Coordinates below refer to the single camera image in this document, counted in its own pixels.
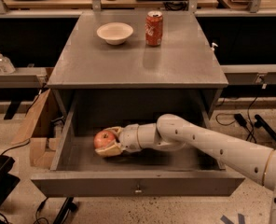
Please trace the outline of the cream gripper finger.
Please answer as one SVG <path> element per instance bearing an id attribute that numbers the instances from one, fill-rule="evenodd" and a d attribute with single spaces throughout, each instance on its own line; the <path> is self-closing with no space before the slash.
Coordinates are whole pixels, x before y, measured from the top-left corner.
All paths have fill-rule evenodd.
<path id="1" fill-rule="evenodd" d="M 123 128 L 119 126 L 104 129 L 103 138 L 118 139 Z"/>
<path id="2" fill-rule="evenodd" d="M 123 152 L 120 143 L 116 141 L 109 143 L 106 147 L 96 148 L 95 151 L 101 157 L 114 157 Z"/>

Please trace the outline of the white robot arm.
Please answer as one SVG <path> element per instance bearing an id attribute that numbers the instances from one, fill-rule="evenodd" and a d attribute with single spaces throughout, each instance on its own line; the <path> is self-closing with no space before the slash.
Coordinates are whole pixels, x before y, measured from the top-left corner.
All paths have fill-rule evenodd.
<path id="1" fill-rule="evenodd" d="M 155 123 L 106 128 L 95 134 L 93 145 L 104 158 L 147 148 L 174 151 L 193 146 L 271 190 L 269 224 L 276 224 L 276 149 L 202 128 L 173 114 L 162 115 Z"/>

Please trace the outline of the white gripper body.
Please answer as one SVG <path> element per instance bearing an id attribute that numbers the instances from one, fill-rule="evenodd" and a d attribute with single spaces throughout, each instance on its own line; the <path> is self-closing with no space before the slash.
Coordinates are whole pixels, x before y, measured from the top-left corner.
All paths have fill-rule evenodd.
<path id="1" fill-rule="evenodd" d="M 138 141 L 138 124 L 132 124 L 124 127 L 118 137 L 121 150 L 129 153 L 141 151 Z"/>

